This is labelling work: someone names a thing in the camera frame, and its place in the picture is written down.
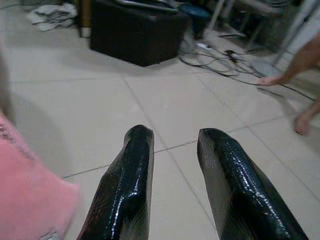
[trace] black ottoman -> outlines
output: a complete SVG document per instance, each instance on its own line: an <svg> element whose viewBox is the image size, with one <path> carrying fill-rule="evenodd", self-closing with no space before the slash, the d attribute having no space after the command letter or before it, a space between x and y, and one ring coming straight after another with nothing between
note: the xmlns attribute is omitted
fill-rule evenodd
<svg viewBox="0 0 320 240"><path fill-rule="evenodd" d="M142 67L175 58L188 17L93 0L90 48Z"/></svg>

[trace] pink fuzzy fabric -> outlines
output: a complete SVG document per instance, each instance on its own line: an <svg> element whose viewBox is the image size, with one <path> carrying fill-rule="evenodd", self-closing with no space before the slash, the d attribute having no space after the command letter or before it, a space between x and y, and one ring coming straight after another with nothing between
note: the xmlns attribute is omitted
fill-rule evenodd
<svg viewBox="0 0 320 240"><path fill-rule="evenodd" d="M63 236L77 208L79 187L47 170L0 113L0 240Z"/></svg>

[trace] fabric pile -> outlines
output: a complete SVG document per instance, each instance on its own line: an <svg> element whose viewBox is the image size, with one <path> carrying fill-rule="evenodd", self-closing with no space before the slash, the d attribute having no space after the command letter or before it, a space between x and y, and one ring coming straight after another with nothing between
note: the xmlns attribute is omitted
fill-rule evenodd
<svg viewBox="0 0 320 240"><path fill-rule="evenodd" d="M26 18L36 25L40 31L45 32L56 27L68 28L74 24L77 9L73 4L43 5L32 10Z"/></svg>

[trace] human leg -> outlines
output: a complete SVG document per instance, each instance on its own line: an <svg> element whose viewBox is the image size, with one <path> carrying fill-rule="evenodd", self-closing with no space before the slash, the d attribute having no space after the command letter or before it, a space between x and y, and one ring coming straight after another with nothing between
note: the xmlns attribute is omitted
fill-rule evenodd
<svg viewBox="0 0 320 240"><path fill-rule="evenodd" d="M320 33L305 44L294 56L290 66L281 76L264 77L259 80L261 86L285 84L295 75L302 73L320 61Z"/></svg>
<svg viewBox="0 0 320 240"><path fill-rule="evenodd" d="M300 135L308 134L310 122L318 113L320 113L320 96L295 119L295 131Z"/></svg>

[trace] white floor tile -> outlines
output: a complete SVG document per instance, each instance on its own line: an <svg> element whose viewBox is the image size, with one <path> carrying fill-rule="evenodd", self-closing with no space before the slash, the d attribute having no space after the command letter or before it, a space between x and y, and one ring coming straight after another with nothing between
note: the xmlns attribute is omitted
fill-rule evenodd
<svg viewBox="0 0 320 240"><path fill-rule="evenodd" d="M280 118L252 130L320 199L320 128L309 136L294 132L293 119Z"/></svg>
<svg viewBox="0 0 320 240"><path fill-rule="evenodd" d="M10 51L6 48L5 32L0 32L0 110L6 108L9 99Z"/></svg>
<svg viewBox="0 0 320 240"><path fill-rule="evenodd" d="M66 29L49 32L10 32L11 81L57 81L120 76L115 59L92 51L68 36Z"/></svg>
<svg viewBox="0 0 320 240"><path fill-rule="evenodd" d="M120 78L12 86L15 122L27 143L56 174L109 164L137 124L150 127ZM155 136L155 151L164 149Z"/></svg>
<svg viewBox="0 0 320 240"><path fill-rule="evenodd" d="M86 218L105 169L67 178L79 184L83 202L65 240L74 240ZM216 230L198 204L167 152L154 156L149 239L218 240Z"/></svg>
<svg viewBox="0 0 320 240"><path fill-rule="evenodd" d="M126 80L168 147L196 140L201 128L244 125L194 74Z"/></svg>
<svg viewBox="0 0 320 240"><path fill-rule="evenodd" d="M123 77L166 77L171 75L186 75L191 73L189 66L174 58L147 67L138 66L117 59L116 66Z"/></svg>
<svg viewBox="0 0 320 240"><path fill-rule="evenodd" d="M81 198L73 222L69 230L67 231L64 240L77 239L82 226L85 223L88 211L96 194L101 177L105 174L107 169L108 167L103 167L65 179L68 182L80 186Z"/></svg>
<svg viewBox="0 0 320 240"><path fill-rule="evenodd" d="M197 77L247 125L291 115L311 103L303 96L281 86L259 89L214 73L197 74ZM255 77L241 75L239 79L250 83L258 81L253 78Z"/></svg>
<svg viewBox="0 0 320 240"><path fill-rule="evenodd" d="M149 239L218 240L216 230L166 152L155 155Z"/></svg>
<svg viewBox="0 0 320 240"><path fill-rule="evenodd" d="M33 9L32 6L14 6L7 8L6 12L6 30L8 32L35 33L37 28L27 19L27 14Z"/></svg>
<svg viewBox="0 0 320 240"><path fill-rule="evenodd" d="M251 159L268 176L310 239L317 239L320 202L248 128L233 131L230 135L240 142ZM201 204L213 219L204 177L198 162L197 143L170 151Z"/></svg>

